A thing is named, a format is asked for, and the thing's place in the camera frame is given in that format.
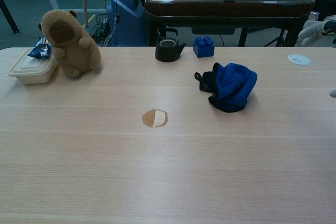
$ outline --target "blue knit hat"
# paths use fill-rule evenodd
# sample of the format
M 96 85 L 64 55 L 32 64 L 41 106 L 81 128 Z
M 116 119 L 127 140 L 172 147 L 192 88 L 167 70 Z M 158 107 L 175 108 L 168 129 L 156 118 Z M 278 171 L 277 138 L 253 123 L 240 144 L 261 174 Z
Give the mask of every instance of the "blue knit hat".
M 225 67 L 215 63 L 212 72 L 205 72 L 203 76 L 195 73 L 195 78 L 200 82 L 200 90 L 214 93 L 209 102 L 225 112 L 242 110 L 257 82 L 255 72 L 235 63 Z

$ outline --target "tripod stand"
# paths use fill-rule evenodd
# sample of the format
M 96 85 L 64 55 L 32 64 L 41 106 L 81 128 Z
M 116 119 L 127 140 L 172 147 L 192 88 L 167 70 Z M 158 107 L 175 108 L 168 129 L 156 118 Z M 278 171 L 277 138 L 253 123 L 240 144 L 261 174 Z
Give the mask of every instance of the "tripod stand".
M 284 33 L 285 33 L 285 29 L 281 29 L 280 35 L 279 37 L 276 37 L 274 40 L 270 41 L 269 43 L 267 43 L 266 45 L 264 45 L 264 47 L 268 47 L 269 45 L 271 45 L 273 42 L 277 42 L 276 47 L 283 47 L 285 41 L 284 41 Z

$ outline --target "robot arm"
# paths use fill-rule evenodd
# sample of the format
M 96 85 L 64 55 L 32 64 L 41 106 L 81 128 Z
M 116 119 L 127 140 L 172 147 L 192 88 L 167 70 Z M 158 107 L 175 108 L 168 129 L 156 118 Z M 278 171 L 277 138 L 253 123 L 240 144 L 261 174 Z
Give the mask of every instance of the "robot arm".
M 304 39 L 302 45 L 306 47 L 332 32 L 336 33 L 336 22 L 325 20 L 305 28 L 300 32 L 299 37 Z

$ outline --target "stuffed animal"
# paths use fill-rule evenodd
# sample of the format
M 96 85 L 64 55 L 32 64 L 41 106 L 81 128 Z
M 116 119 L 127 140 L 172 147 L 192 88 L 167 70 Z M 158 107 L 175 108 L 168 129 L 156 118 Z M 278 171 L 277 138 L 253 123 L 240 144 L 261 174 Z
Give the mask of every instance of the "stuffed animal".
M 69 77 L 76 77 L 100 64 L 96 42 L 76 18 L 73 10 L 51 10 L 38 23 L 38 28 L 51 44 L 52 54 Z

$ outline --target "gray carpet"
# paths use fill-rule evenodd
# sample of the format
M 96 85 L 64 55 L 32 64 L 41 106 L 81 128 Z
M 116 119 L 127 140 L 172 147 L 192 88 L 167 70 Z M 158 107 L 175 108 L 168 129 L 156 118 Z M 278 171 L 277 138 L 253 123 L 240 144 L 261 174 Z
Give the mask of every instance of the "gray carpet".
M 14 35 L 7 20 L 2 12 L 0 12 L 0 49 L 8 47 L 33 47 L 42 33 L 37 28 L 37 23 L 41 20 L 44 13 L 51 10 L 49 0 L 4 0 L 9 11 L 11 12 L 16 25 L 20 30 L 20 34 Z M 84 23 L 83 13 L 78 14 L 78 20 Z M 90 31 L 95 25 L 95 20 L 89 24 L 87 31 Z M 185 42 L 187 46 L 192 46 L 196 37 L 205 35 L 194 35 L 190 28 L 178 28 L 178 37 L 180 42 Z M 238 46 L 240 30 L 237 29 L 233 35 L 222 35 L 224 46 Z M 277 37 L 280 33 L 278 28 L 269 28 L 249 33 L 246 40 L 247 47 L 261 47 Z M 210 35 L 215 42 L 215 46 L 223 45 L 219 35 Z M 322 40 L 315 42 L 312 46 L 336 47 L 332 41 L 335 35 L 324 37 Z

